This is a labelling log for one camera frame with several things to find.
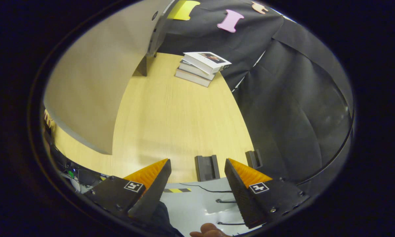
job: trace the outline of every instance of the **black cloth backdrop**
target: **black cloth backdrop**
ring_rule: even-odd
[[[297,183],[314,174],[339,151],[351,128],[354,99],[338,59],[307,29],[269,7],[263,15],[250,0],[200,3],[190,20],[173,21],[158,52],[211,51],[229,60],[232,66],[221,73],[262,156],[259,170]],[[235,33],[217,27],[226,9],[244,16]],[[345,163],[352,140],[300,188],[312,196],[325,190]]]

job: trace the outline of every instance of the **human hand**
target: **human hand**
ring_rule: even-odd
[[[212,223],[205,223],[200,227],[201,232],[190,232],[191,237],[231,237],[226,235]]]

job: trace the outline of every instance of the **stack of books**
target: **stack of books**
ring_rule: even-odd
[[[230,62],[211,52],[184,53],[175,76],[208,87],[215,74],[230,65]]]

